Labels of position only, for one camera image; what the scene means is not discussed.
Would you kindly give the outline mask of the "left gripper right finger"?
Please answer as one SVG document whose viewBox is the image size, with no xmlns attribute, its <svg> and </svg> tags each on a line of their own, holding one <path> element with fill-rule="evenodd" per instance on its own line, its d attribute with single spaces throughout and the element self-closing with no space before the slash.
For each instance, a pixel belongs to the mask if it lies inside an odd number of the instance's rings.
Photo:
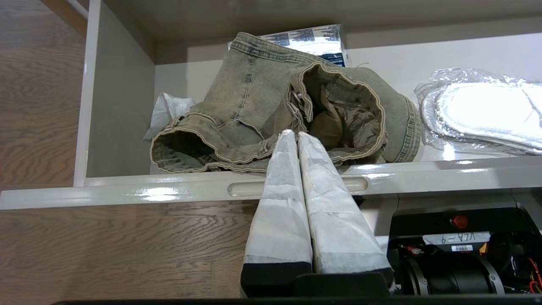
<svg viewBox="0 0 542 305">
<path fill-rule="evenodd" d="M 391 274 L 387 256 L 321 142 L 300 133 L 298 151 L 317 273 Z"/>
</svg>

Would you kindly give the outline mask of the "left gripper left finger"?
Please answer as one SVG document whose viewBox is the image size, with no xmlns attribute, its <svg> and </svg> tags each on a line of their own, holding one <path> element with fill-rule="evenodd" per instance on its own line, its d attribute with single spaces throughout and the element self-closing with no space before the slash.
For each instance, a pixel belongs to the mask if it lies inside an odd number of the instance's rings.
<svg viewBox="0 0 542 305">
<path fill-rule="evenodd" d="M 313 261 L 296 135 L 279 134 L 268 163 L 263 193 L 246 241 L 244 263 Z"/>
</svg>

